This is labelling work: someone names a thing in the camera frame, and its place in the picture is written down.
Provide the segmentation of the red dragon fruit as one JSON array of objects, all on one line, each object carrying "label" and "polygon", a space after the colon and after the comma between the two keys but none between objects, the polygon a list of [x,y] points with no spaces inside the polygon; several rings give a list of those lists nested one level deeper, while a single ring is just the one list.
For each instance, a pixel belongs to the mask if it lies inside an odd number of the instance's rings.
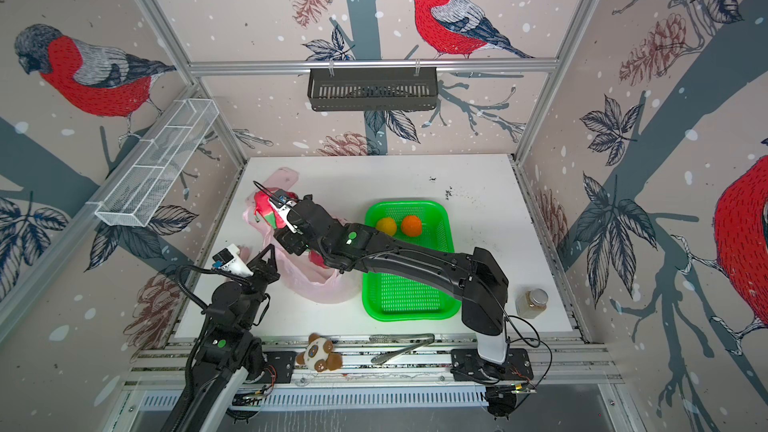
[{"label": "red dragon fruit", "polygon": [[259,191],[254,195],[254,214],[263,218],[273,229],[282,229],[286,226],[286,223],[273,208],[270,202],[272,196],[275,196],[278,199],[286,199],[292,201],[297,201],[298,196],[293,192],[284,191],[277,188],[269,188],[269,194],[263,191]]}]

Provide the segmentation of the pink plastic bag with fruit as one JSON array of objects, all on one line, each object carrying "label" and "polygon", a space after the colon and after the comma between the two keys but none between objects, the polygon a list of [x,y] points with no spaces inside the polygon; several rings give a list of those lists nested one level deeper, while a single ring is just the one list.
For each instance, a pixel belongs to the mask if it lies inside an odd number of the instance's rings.
[{"label": "pink plastic bag with fruit", "polygon": [[286,252],[274,238],[279,229],[273,229],[258,215],[255,215],[254,195],[246,200],[243,219],[262,237],[262,247],[275,246],[275,255],[280,273],[279,281],[298,295],[321,304],[340,304],[358,296],[362,291],[362,276],[356,273],[340,273],[325,266],[323,259],[314,251],[300,256]]}]

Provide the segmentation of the yellow fruit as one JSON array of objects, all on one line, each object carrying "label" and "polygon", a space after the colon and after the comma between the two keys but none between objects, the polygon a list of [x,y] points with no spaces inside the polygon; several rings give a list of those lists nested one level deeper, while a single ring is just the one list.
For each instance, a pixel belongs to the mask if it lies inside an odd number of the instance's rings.
[{"label": "yellow fruit", "polygon": [[398,230],[396,221],[391,217],[383,217],[379,219],[375,224],[375,228],[389,236],[394,236]]}]

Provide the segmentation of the orange fruit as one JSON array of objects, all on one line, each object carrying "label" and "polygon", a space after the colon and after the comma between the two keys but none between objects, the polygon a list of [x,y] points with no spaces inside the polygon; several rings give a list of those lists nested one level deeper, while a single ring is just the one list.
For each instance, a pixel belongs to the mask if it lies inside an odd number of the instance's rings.
[{"label": "orange fruit", "polygon": [[418,216],[408,215],[402,219],[400,231],[408,237],[419,237],[423,232],[423,223]]}]

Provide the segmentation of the green plastic basket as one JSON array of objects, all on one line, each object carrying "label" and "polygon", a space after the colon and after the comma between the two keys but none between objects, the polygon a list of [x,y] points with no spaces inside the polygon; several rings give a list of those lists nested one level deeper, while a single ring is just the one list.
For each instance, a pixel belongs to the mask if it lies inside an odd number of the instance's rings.
[{"label": "green plastic basket", "polygon": [[[422,224],[417,237],[397,232],[395,238],[441,252],[454,251],[450,220],[445,208],[434,201],[385,201],[371,206],[365,224],[375,226],[382,219],[397,225],[407,216]],[[362,278],[362,304],[368,315],[381,322],[445,320],[456,315],[461,302],[433,287],[391,274],[365,274]]]}]

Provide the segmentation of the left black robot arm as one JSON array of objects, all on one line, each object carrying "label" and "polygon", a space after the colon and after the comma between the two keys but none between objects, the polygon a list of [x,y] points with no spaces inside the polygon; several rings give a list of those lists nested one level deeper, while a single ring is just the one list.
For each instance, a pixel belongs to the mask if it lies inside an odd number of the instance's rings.
[{"label": "left black robot arm", "polygon": [[265,371],[262,341],[251,329],[269,308],[267,287],[280,278],[275,247],[245,263],[231,245],[214,256],[210,269],[193,272],[226,279],[205,303],[185,285],[180,288],[201,308],[203,325],[184,367],[184,388],[164,431],[215,431],[248,378]]}]

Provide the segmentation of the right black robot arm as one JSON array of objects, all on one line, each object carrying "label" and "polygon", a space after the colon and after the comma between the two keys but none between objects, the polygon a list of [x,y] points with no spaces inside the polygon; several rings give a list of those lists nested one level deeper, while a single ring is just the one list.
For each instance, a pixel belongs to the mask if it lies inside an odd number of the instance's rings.
[{"label": "right black robot arm", "polygon": [[461,302],[463,324],[476,333],[479,357],[498,365],[506,361],[509,281],[490,251],[440,252],[364,224],[344,224],[310,195],[294,199],[279,189],[268,200],[285,223],[275,238],[288,253],[299,256],[312,250],[342,273],[391,274],[449,294]]}]

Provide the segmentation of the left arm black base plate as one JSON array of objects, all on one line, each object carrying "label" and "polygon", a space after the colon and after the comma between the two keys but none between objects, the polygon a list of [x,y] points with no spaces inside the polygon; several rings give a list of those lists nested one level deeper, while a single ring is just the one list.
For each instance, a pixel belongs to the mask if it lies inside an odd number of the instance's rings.
[{"label": "left arm black base plate", "polygon": [[259,377],[259,384],[289,384],[296,365],[297,353],[294,351],[266,351],[264,369]]}]

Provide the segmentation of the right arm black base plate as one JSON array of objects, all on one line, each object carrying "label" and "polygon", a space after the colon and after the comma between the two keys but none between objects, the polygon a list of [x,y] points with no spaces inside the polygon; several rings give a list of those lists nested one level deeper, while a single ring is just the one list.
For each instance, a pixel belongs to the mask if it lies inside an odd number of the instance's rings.
[{"label": "right arm black base plate", "polygon": [[494,385],[505,381],[532,382],[534,379],[528,352],[523,348],[509,348],[501,365],[482,359],[476,349],[453,349],[450,356],[450,373],[457,382]]}]

